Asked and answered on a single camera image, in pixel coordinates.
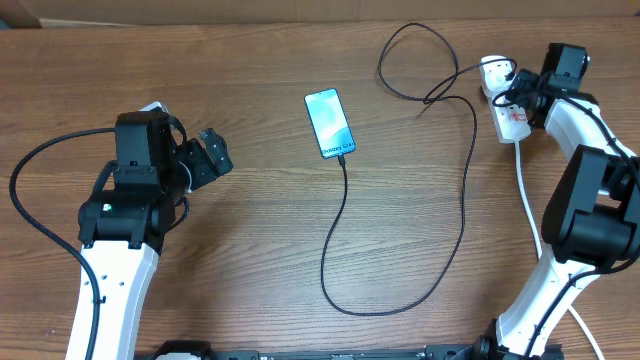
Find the Samsung Galaxy smartphone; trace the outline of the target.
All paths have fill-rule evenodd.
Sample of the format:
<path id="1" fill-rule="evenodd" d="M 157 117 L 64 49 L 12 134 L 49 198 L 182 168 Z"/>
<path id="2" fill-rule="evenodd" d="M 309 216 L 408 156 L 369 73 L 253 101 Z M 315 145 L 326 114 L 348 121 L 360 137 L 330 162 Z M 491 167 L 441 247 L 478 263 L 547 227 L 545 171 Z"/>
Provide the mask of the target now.
<path id="1" fill-rule="evenodd" d="M 308 94 L 304 97 L 304 103 L 324 159 L 356 150 L 354 137 L 335 88 Z"/>

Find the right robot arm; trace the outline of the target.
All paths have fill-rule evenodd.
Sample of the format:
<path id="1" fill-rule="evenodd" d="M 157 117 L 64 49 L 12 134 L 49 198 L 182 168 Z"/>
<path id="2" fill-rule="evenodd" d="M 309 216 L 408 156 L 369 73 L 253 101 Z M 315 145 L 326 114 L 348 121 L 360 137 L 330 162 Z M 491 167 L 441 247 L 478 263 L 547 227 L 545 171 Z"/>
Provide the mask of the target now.
<path id="1" fill-rule="evenodd" d="M 605 124 L 597 100 L 580 90 L 585 48 L 552 43 L 540 72 L 500 67 L 482 73 L 493 117 L 511 113 L 545 130 L 567 167 L 543 214 L 544 245 L 514 303 L 494 319 L 470 359 L 560 359 L 553 329 L 579 294 L 602 275 L 639 258 L 639 158 Z"/>

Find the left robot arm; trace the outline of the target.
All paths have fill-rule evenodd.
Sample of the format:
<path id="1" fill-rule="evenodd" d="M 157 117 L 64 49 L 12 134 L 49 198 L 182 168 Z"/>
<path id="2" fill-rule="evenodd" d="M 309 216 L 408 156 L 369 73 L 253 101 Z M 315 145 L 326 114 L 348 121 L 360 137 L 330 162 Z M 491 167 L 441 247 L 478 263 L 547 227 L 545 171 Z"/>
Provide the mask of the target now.
<path id="1" fill-rule="evenodd" d="M 116 158 L 101 171 L 80 207 L 81 254 L 90 268 L 81 285 L 66 356 L 131 359 L 144 299 L 187 194 L 233 168 L 224 138 L 213 129 L 176 140 L 184 128 L 160 102 L 122 113 Z"/>

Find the white power strip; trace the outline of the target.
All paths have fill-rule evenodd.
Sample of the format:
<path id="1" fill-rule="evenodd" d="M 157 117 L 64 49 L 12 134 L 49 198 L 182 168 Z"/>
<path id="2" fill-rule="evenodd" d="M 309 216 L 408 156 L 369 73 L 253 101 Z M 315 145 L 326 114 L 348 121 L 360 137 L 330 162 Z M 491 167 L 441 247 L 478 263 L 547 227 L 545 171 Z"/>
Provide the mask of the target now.
<path id="1" fill-rule="evenodd" d="M 519 142 L 531 134 L 527 114 L 522 107 L 510 105 L 505 95 L 499 94 L 493 98 L 485 95 L 498 140 L 502 144 Z"/>

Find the white USB wall charger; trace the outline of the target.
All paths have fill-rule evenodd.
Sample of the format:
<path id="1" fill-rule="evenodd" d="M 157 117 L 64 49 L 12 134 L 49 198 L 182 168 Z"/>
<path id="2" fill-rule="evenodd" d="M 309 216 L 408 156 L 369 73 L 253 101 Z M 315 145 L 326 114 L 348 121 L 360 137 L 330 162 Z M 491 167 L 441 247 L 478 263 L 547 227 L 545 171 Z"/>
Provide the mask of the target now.
<path id="1" fill-rule="evenodd" d="M 489 55 L 480 60 L 482 89 L 488 98 L 510 88 L 516 74 L 517 62 L 502 55 Z"/>

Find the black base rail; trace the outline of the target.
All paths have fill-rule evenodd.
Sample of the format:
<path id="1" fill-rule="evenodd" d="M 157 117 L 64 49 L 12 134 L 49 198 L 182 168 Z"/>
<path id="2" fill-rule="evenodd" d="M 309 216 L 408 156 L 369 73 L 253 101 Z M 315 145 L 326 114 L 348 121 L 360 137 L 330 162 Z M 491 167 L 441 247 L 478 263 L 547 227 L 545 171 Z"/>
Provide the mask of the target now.
<path id="1" fill-rule="evenodd" d="M 419 349 L 336 350 L 264 353 L 251 351 L 215 351 L 209 342 L 168 341 L 155 352 L 133 356 L 135 360 L 210 359 L 210 360 L 452 360 L 523 359 L 523 356 L 496 351 L 484 341 L 479 344 L 427 345 Z"/>

